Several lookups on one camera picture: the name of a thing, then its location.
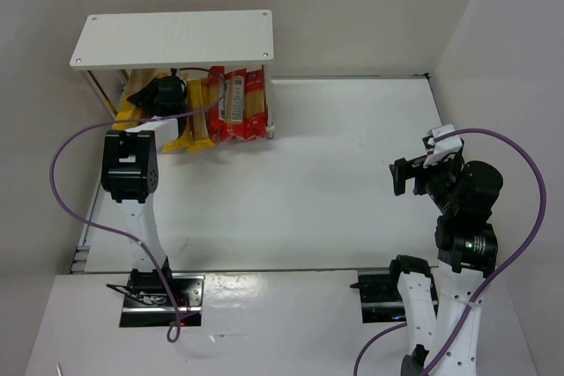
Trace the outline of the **red spaghetti bag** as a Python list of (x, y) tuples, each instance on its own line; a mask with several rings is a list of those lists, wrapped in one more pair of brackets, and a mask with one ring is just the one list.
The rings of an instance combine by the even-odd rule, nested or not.
[(229, 74), (229, 94), (226, 107), (226, 127), (230, 136), (242, 140), (244, 138), (244, 106), (245, 69), (235, 70)]
[(267, 137), (263, 69), (248, 72), (245, 81), (243, 141)]
[(222, 95), (224, 85), (219, 76), (225, 75), (224, 66), (211, 67), (211, 73), (208, 74), (208, 100), (210, 104), (214, 104), (209, 109), (208, 114), (208, 132), (211, 140), (215, 144), (221, 144), (226, 138), (226, 125), (220, 117), (220, 110), (223, 107), (219, 97)]

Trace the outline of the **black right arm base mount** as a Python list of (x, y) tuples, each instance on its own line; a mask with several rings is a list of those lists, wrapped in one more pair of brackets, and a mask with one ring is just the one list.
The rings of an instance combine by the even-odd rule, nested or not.
[(386, 269), (364, 269), (357, 272), (358, 281), (350, 285), (360, 297), (362, 322), (406, 322), (404, 303)]

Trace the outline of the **yellow spaghetti bag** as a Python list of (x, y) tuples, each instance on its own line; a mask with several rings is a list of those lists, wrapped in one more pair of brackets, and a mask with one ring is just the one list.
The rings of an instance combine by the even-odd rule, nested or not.
[[(185, 99), (184, 103), (186, 106), (186, 111), (191, 111), (191, 101), (189, 99), (189, 73), (183, 71), (180, 74), (182, 82), (185, 86)], [(190, 129), (189, 129), (189, 117), (184, 117), (179, 120), (179, 136), (172, 142), (167, 143), (163, 146), (162, 152), (178, 151), (181, 149), (187, 149), (190, 146)]]
[[(210, 105), (208, 78), (189, 81), (189, 109), (196, 111)], [(207, 112), (190, 117), (190, 142), (188, 152), (201, 151), (214, 146), (208, 130)]]
[[(134, 106), (128, 101), (128, 97), (145, 88), (155, 77), (155, 69), (132, 70), (129, 80), (123, 90), (122, 99), (116, 116), (117, 121), (131, 119), (146, 119), (149, 115), (141, 107)], [(115, 123), (111, 129), (124, 130), (134, 128), (139, 122)]]

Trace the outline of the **red spaghetti bag left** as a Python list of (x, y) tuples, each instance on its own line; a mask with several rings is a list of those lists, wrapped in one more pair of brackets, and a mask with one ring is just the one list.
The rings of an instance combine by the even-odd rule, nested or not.
[(223, 107), (219, 97), (222, 95), (224, 85), (219, 76), (225, 75), (224, 66), (211, 67), (211, 73), (208, 74), (208, 100), (210, 104), (214, 104), (209, 109), (208, 114), (208, 132), (211, 140), (215, 144), (221, 144), (226, 138), (226, 125), (220, 117), (220, 110)]

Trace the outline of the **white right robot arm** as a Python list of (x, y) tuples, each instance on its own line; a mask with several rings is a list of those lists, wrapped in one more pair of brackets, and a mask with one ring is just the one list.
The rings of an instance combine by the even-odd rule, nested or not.
[(483, 301), (476, 290), (496, 266), (498, 242), (488, 219), (503, 178), (487, 163), (465, 163), (460, 153), (433, 166), (424, 162), (398, 159), (390, 165), (395, 195), (413, 180), (415, 194), (428, 195), (440, 211), (434, 235), (438, 269), (409, 255), (390, 264), (409, 336), (401, 373), (421, 374), (443, 350), (433, 375), (474, 375)]

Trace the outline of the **red spaghetti bag rightmost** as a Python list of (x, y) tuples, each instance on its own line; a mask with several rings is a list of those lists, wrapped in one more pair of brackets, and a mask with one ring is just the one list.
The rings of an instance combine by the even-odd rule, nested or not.
[(248, 72), (245, 81), (243, 141), (267, 137), (263, 69)]

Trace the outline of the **red spaghetti bag middle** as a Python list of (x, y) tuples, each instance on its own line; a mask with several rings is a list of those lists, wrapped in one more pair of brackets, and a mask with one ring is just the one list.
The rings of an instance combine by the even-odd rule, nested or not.
[(235, 70), (229, 74), (229, 94), (226, 107), (226, 127), (230, 136), (242, 140), (244, 138), (244, 106), (245, 69)]

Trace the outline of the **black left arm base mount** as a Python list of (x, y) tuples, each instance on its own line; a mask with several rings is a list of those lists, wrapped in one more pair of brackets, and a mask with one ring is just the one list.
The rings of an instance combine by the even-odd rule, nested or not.
[[(173, 273), (167, 281), (180, 311), (182, 326), (199, 327), (205, 276)], [(149, 276), (130, 274), (126, 284), (106, 284), (106, 287), (122, 296), (121, 328), (167, 327), (175, 322), (173, 302), (155, 273)]]

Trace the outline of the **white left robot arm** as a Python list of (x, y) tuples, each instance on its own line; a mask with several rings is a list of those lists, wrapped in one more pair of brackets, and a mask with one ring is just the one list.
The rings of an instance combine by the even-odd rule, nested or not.
[(154, 78), (127, 101), (152, 120), (130, 129), (111, 129), (104, 138), (102, 187), (118, 205), (129, 234), (133, 265), (125, 291), (149, 304), (164, 296), (172, 275), (154, 216), (159, 183), (158, 150), (186, 129), (186, 85), (177, 76)]

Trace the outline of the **white two-tier shelf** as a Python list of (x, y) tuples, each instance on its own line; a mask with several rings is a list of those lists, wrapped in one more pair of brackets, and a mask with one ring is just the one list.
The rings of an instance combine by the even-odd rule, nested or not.
[(86, 19), (72, 69), (143, 70), (267, 67), (274, 59), (272, 12), (189, 11), (94, 14)]

